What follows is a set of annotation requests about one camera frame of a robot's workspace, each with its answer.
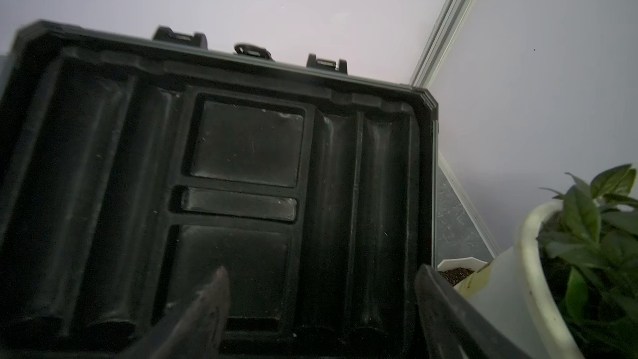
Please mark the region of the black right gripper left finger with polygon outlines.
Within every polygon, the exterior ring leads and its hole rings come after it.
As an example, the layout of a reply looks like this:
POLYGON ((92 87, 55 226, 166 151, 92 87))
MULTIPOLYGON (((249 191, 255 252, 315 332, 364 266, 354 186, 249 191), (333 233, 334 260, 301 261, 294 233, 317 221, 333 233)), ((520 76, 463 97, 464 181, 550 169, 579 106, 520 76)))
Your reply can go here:
POLYGON ((229 276, 216 269, 120 358, 216 358, 229 316, 229 276))

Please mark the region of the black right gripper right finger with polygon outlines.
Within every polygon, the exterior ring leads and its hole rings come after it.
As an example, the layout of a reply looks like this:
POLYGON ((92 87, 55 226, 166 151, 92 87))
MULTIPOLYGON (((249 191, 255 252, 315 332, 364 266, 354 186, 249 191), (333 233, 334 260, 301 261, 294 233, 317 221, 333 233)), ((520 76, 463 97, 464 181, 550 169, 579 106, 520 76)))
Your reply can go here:
POLYGON ((429 265, 415 276, 415 297, 429 358, 527 358, 429 265))

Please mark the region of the dark grey poker case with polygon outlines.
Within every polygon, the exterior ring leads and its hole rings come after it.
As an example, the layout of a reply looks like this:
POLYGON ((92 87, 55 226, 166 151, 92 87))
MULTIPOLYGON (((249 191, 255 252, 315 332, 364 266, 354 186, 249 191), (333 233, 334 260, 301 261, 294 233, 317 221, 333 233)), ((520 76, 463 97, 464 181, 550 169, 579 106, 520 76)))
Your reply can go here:
POLYGON ((222 357, 408 358, 433 258, 422 88, 36 21, 1 71, 1 355, 114 357, 219 268, 222 357))

